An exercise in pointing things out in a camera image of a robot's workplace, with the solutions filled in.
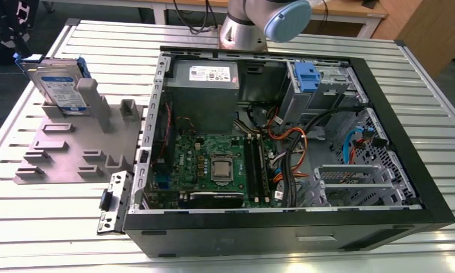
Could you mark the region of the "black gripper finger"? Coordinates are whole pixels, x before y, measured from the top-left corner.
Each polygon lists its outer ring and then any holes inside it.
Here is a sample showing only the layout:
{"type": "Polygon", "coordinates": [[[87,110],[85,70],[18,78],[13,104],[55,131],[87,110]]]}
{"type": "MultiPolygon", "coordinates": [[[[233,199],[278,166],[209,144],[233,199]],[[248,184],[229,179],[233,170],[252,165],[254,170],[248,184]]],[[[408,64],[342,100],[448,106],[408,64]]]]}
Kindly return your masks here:
{"type": "Polygon", "coordinates": [[[30,56],[31,51],[26,44],[26,41],[29,40],[29,34],[26,32],[26,29],[23,28],[15,28],[14,30],[14,51],[19,56],[30,56]]]}

